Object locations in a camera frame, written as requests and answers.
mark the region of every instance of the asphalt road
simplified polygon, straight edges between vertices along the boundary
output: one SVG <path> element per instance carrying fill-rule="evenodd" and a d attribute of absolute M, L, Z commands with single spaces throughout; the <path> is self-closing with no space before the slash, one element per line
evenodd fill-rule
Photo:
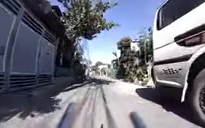
<path fill-rule="evenodd" d="M 0 96 L 0 128 L 199 128 L 176 89 L 94 78 L 58 90 Z"/>

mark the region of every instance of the blue sky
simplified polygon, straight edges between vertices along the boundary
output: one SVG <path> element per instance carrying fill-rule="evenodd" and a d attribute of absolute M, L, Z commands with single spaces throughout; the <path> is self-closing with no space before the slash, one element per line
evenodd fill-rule
<path fill-rule="evenodd" d="M 57 0 L 49 0 L 51 4 L 57 4 Z M 156 9 L 165 0 L 111 0 L 118 5 L 105 13 L 105 18 L 119 23 L 121 26 L 104 31 L 92 41 L 88 41 L 89 57 L 93 63 L 102 61 L 110 63 L 112 52 L 117 51 L 117 42 L 125 36 L 135 39 L 144 28 L 153 25 Z"/>

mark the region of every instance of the window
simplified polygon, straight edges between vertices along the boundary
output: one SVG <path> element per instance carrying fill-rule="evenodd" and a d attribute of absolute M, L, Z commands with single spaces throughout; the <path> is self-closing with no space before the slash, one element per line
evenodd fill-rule
<path fill-rule="evenodd" d="M 158 14 L 158 29 L 162 29 L 187 14 L 205 0 L 169 0 Z"/>

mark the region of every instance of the van wheel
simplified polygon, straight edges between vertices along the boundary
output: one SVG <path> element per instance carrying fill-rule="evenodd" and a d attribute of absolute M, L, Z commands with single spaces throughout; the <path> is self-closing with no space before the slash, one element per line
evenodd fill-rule
<path fill-rule="evenodd" d="M 193 81 L 190 104 L 195 117 L 205 125 L 205 68 L 198 73 Z"/>

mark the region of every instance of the wall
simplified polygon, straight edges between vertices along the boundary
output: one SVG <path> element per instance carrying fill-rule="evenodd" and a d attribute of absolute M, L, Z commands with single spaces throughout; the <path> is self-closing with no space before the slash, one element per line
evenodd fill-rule
<path fill-rule="evenodd" d="M 0 93 L 53 82 L 56 39 L 18 0 L 0 0 Z"/>

